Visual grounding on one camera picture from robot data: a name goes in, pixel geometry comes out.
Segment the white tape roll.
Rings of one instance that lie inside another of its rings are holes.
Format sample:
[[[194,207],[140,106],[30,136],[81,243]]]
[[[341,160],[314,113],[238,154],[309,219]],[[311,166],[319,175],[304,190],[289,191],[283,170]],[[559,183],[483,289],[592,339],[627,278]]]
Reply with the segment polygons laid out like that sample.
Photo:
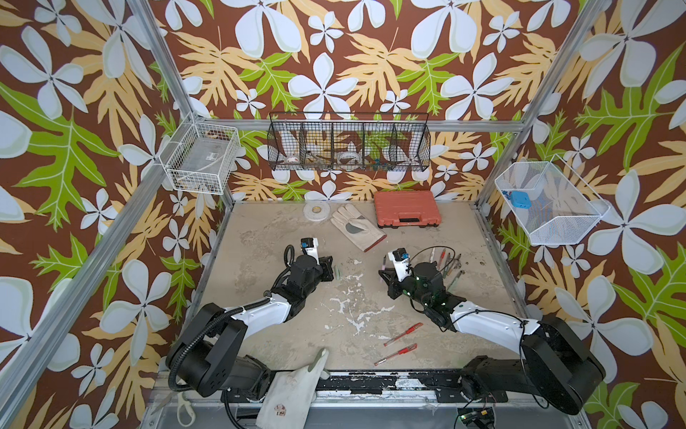
[[[330,205],[325,201],[309,201],[303,209],[305,219],[313,223],[321,223],[328,220],[331,212]]]

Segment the white green glove front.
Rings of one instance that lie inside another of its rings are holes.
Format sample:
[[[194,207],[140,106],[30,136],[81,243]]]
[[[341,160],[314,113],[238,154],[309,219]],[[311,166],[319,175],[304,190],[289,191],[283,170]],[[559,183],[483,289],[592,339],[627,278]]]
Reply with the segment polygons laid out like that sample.
[[[258,428],[303,429],[316,387],[330,353],[321,349],[314,361],[292,372],[279,372],[270,385],[255,424]]]

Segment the aluminium frame post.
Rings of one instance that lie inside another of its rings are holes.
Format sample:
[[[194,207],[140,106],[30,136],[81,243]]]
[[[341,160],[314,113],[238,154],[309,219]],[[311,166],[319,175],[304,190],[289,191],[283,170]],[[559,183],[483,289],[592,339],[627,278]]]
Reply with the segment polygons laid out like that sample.
[[[584,43],[586,35],[593,29],[598,16],[605,10],[608,4],[610,4],[610,1],[591,0],[586,2],[584,9],[582,9],[582,12],[575,20],[564,43],[557,51],[550,69],[545,74],[538,91],[530,103],[530,107],[523,114],[523,118],[519,123],[520,128],[513,132],[512,138],[505,146],[502,155],[498,158],[498,162],[496,162],[491,174],[484,183],[482,191],[474,204],[477,209],[481,209],[489,204],[491,193],[495,189],[496,178],[507,169],[509,163],[516,157],[518,148],[526,142],[527,133],[532,131],[534,121],[541,115],[546,101],[555,91],[557,84],[559,84],[566,72],[566,68],[571,64],[576,53]]]
[[[150,45],[151,52],[159,68],[159,72],[167,84],[171,100],[177,104],[180,113],[180,125],[185,119],[218,123],[213,119],[203,118],[191,105],[189,93],[184,87],[182,77],[180,76],[176,65],[173,63],[171,50],[168,48],[164,37],[160,33],[160,28],[156,23],[152,7],[148,1],[130,1],[128,6],[131,8],[133,16],[139,19],[145,38]],[[229,210],[233,209],[235,201],[230,194],[228,183],[225,188],[225,193],[216,196],[219,196],[222,199],[224,205],[228,207]]]

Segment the aluminium frame post right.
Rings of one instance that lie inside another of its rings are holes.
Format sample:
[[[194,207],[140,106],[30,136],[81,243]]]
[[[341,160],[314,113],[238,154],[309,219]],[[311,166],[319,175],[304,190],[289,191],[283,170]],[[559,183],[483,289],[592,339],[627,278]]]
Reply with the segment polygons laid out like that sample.
[[[495,189],[496,178],[507,169],[509,163],[516,157],[518,148],[526,142],[527,133],[532,131],[534,121],[541,115],[546,101],[555,91],[557,84],[559,84],[566,72],[566,68],[571,64],[576,53],[584,43],[586,35],[593,29],[598,16],[605,10],[608,4],[610,4],[610,1],[591,0],[586,2],[584,9],[582,9],[582,12],[575,20],[564,43],[557,51],[550,69],[545,74],[538,91],[530,103],[530,107],[523,114],[523,118],[519,123],[520,128],[513,132],[512,138],[505,146],[502,155],[498,158],[498,162],[496,162],[491,174],[484,183],[482,191],[474,204],[477,209],[481,209],[489,204],[491,193]]]

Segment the aluminium frame post left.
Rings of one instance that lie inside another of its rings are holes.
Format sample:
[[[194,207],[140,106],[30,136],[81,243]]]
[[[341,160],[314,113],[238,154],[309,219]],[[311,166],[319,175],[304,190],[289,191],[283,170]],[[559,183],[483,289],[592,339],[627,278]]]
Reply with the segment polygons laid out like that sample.
[[[164,37],[160,33],[160,28],[156,23],[152,7],[148,1],[130,1],[128,6],[131,8],[133,16],[139,19],[145,38],[150,45],[151,52],[159,68],[159,72],[167,84],[171,100],[177,104],[180,113],[180,125],[185,119],[218,123],[213,119],[203,118],[191,105],[189,93],[184,87],[182,77],[180,76],[176,65],[173,63],[171,50],[168,48]],[[230,194],[228,183],[225,188],[225,193],[216,196],[219,196],[222,199],[224,205],[228,207],[229,210],[233,209],[235,201]]]

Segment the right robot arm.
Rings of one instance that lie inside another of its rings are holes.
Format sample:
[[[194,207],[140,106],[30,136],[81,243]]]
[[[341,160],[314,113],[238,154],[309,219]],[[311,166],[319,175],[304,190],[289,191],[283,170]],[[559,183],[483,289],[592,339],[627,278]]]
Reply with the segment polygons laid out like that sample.
[[[391,299],[409,298],[439,329],[480,337],[516,354],[513,359],[478,356],[464,366],[460,389],[470,400],[512,391],[576,415],[606,375],[570,325],[556,316],[536,320],[478,306],[448,292],[434,263],[403,261],[379,275]]]

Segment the blue object in basket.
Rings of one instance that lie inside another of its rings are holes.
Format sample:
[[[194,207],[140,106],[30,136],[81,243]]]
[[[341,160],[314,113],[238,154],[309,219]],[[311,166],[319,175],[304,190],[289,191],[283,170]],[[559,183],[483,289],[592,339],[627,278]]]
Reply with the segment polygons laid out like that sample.
[[[515,208],[528,210],[532,207],[532,200],[528,193],[524,191],[510,191],[508,200]]]

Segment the light green pen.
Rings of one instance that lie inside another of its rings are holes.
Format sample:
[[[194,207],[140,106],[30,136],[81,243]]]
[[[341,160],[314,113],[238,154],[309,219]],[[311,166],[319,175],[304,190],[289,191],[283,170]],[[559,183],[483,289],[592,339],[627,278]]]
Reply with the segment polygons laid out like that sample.
[[[447,287],[447,291],[450,291],[454,286],[457,285],[457,281],[460,279],[460,277],[464,274],[464,270],[459,270],[456,275],[453,277],[451,283]]]

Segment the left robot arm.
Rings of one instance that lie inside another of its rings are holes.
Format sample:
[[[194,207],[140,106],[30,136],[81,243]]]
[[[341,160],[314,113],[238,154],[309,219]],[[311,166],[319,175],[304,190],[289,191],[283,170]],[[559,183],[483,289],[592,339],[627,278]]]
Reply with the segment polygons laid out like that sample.
[[[203,398],[218,391],[264,398],[272,372],[258,359],[239,355],[243,341],[297,316],[321,282],[334,280],[332,264],[332,257],[300,255],[286,263],[262,300],[232,309],[214,303],[201,307],[166,358],[169,388]]]

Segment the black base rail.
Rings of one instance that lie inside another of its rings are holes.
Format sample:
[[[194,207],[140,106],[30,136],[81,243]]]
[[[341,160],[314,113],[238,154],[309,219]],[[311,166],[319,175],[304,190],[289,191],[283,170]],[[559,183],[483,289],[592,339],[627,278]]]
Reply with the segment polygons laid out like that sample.
[[[466,403],[458,369],[332,371],[320,379],[317,393],[356,399],[396,400],[401,397],[436,403]]]

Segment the red plastic tool case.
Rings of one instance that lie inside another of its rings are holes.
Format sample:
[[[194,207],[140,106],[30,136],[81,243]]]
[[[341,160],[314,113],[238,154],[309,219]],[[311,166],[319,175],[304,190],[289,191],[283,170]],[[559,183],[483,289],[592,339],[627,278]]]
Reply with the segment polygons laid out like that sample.
[[[380,191],[374,195],[373,202],[380,228],[438,227],[442,222],[430,191]]]

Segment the beige work glove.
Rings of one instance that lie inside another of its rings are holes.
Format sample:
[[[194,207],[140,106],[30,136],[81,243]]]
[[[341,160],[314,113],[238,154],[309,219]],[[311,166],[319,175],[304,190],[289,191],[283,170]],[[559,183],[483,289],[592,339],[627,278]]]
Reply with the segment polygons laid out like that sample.
[[[374,226],[352,204],[337,209],[330,221],[362,252],[368,252],[387,238],[387,234]]]

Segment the red gel pen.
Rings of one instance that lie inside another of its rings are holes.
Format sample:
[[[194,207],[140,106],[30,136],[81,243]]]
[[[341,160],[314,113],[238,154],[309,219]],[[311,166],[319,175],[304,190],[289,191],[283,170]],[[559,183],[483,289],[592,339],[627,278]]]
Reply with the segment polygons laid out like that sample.
[[[443,248],[443,250],[441,251],[441,256],[439,257],[438,264],[437,264],[438,269],[441,269],[444,258],[446,257],[446,253],[447,253],[446,249]]]
[[[389,345],[391,345],[395,341],[398,341],[401,338],[403,338],[409,334],[412,334],[413,332],[415,332],[416,330],[418,330],[422,326],[423,326],[423,323],[416,323],[416,324],[412,325],[411,327],[409,327],[405,331],[403,331],[401,334],[396,335],[395,337],[385,341],[385,343],[383,343],[384,347],[388,347]]]
[[[397,357],[399,357],[399,356],[406,355],[406,354],[408,354],[408,353],[410,353],[410,352],[416,350],[417,347],[418,347],[418,345],[417,345],[416,343],[413,343],[413,344],[411,344],[411,345],[409,345],[409,346],[406,346],[405,348],[403,348],[403,349],[401,349],[401,350],[398,350],[398,351],[392,353],[391,355],[389,355],[389,356],[387,356],[387,357],[383,357],[382,359],[376,361],[376,362],[374,363],[374,365],[375,365],[375,366],[381,366],[381,365],[383,365],[384,363],[388,362],[388,361],[391,360],[391,359],[397,358]]]

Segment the dark green pen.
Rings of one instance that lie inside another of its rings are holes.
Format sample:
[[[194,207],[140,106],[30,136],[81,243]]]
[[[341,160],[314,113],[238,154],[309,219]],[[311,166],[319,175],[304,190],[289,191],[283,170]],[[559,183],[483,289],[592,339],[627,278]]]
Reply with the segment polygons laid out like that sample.
[[[450,266],[452,266],[454,259],[455,259],[455,253],[450,255],[450,257],[446,261],[445,266],[442,269],[443,278],[445,278],[448,275],[448,271],[450,270]]]

